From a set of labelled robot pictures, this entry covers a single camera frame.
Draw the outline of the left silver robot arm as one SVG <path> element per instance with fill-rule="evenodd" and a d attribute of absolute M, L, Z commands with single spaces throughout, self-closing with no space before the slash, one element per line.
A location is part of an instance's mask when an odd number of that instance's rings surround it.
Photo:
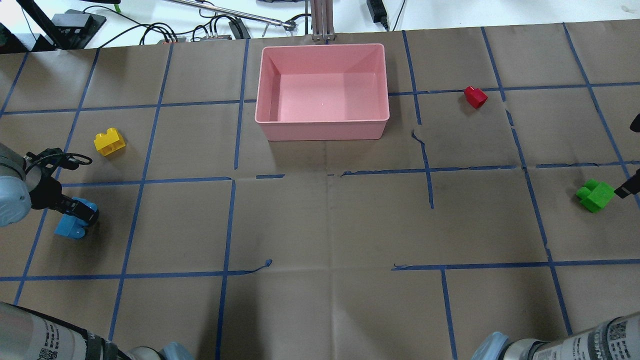
<path fill-rule="evenodd" d="M 53 173 L 60 167 L 76 170 L 92 158 L 48 148 L 22 156 L 1 146 L 1 225 L 22 221 L 30 210 L 50 209 L 62 214 L 62 233 L 80 239 L 96 223 L 94 203 L 63 194 Z M 161 350 L 138 346 L 123 351 L 112 341 L 85 328 L 18 305 L 1 303 L 0 357 L 3 360 L 191 360 L 180 343 Z"/>

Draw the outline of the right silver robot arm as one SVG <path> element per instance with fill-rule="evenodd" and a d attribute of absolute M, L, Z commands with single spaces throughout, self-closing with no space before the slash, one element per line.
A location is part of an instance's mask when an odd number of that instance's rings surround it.
<path fill-rule="evenodd" d="M 605 207 L 610 199 L 623 199 L 639 192 L 639 173 L 636 172 L 624 184 L 613 189 L 603 181 L 590 178 L 580 187 L 572 198 L 572 203 L 579 205 L 579 214 L 593 216 L 596 210 Z M 613 276 L 615 266 L 639 266 L 638 259 L 607 260 L 567 260 L 560 262 L 564 269 L 606 269 L 595 278 L 590 287 L 583 291 L 585 301 L 607 300 L 610 309 L 617 300 L 606 281 L 615 280 L 620 285 L 630 285 L 631 278 Z M 639 358 L 639 298 L 633 299 L 635 309 L 631 314 L 607 317 L 596 326 L 574 332 L 553 341 L 542 341 L 535 338 L 522 338 L 516 341 L 501 332 L 494 332 L 487 337 L 471 357 L 473 360 L 637 360 Z"/>

